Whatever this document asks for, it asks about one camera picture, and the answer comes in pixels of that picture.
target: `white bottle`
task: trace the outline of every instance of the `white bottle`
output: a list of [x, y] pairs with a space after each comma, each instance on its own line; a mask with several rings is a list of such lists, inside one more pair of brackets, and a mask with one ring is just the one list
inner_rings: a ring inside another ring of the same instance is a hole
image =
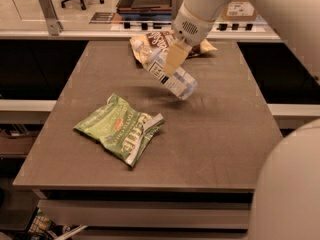
[[172, 76], [166, 75], [163, 67], [167, 52], [160, 48], [151, 48], [137, 40], [133, 49], [139, 53], [142, 66], [179, 99], [186, 100], [198, 86], [197, 81], [181, 67]]

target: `brown table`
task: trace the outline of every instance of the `brown table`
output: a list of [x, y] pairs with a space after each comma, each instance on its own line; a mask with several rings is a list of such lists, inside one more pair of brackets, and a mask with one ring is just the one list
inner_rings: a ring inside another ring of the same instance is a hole
[[[199, 86], [177, 101], [136, 64], [128, 41], [90, 42], [14, 185], [49, 199], [50, 191], [252, 193], [281, 133], [237, 44], [214, 46], [185, 61]], [[72, 130], [112, 93], [166, 120], [134, 169]]]

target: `small sign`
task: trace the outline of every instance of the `small sign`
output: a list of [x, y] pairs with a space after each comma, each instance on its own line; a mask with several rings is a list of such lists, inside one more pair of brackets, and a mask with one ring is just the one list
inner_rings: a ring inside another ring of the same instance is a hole
[[110, 24], [115, 13], [113, 12], [96, 12], [92, 19], [90, 20], [90, 24]]

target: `green bag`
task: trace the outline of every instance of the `green bag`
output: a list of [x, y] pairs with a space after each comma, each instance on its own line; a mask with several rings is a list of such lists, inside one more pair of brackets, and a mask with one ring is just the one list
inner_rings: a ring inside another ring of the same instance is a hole
[[79, 122], [74, 129], [100, 141], [107, 150], [134, 167], [163, 123], [161, 114], [152, 117], [137, 112], [124, 99], [112, 94], [106, 105]]

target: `table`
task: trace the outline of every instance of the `table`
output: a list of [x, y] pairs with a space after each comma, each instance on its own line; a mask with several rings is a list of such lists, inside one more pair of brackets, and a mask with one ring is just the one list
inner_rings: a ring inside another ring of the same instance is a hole
[[[128, 41], [89, 42], [14, 185], [38, 191], [61, 223], [245, 229], [259, 171], [282, 136], [237, 44], [213, 44], [182, 65], [199, 86], [178, 101]], [[134, 169], [73, 131], [112, 93], [166, 120]]]

